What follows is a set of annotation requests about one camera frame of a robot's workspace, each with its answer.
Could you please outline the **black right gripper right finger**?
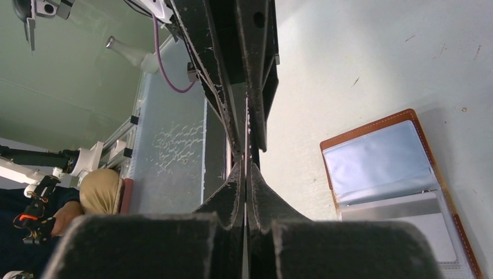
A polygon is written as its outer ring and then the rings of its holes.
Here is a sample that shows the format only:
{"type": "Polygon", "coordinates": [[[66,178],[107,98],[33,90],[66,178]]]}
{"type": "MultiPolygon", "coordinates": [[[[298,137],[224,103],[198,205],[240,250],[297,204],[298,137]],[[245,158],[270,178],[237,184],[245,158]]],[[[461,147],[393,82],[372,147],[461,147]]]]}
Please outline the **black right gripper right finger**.
{"type": "Polygon", "coordinates": [[[276,278],[272,222],[278,220],[308,221],[309,218],[294,209],[268,186],[257,164],[251,163],[246,181],[249,277],[276,278]]]}

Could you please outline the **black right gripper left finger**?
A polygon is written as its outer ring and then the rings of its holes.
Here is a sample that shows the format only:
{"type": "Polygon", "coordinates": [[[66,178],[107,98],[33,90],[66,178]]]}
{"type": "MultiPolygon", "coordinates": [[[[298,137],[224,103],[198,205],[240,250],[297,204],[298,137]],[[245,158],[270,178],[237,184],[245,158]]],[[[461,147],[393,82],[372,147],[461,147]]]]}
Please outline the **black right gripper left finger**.
{"type": "Polygon", "coordinates": [[[235,163],[226,182],[194,213],[213,213],[217,229],[212,244],[210,278],[241,278],[244,248],[244,166],[235,163]]]}

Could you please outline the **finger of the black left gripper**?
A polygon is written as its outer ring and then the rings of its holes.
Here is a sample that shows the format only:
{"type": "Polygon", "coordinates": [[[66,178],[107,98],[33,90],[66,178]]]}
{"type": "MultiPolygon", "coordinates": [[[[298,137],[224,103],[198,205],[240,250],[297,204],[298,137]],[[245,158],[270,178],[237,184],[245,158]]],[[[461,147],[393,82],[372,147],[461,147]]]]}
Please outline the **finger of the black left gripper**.
{"type": "Polygon", "coordinates": [[[209,1],[171,1],[171,5],[197,73],[216,100],[231,151],[234,156],[241,156],[233,91],[209,1]]]}
{"type": "Polygon", "coordinates": [[[252,126],[258,148],[266,152],[267,118],[280,63],[276,5],[274,1],[236,1],[235,12],[252,126]]]}

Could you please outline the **brown leather card holder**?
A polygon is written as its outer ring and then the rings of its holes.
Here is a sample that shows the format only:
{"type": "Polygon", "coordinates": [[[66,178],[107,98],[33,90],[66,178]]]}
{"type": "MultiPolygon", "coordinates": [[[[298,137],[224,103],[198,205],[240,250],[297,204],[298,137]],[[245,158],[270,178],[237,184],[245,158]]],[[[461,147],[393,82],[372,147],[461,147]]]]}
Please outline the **brown leather card holder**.
{"type": "Polygon", "coordinates": [[[483,278],[416,112],[406,109],[320,143],[341,221],[404,221],[445,278],[483,278]]]}

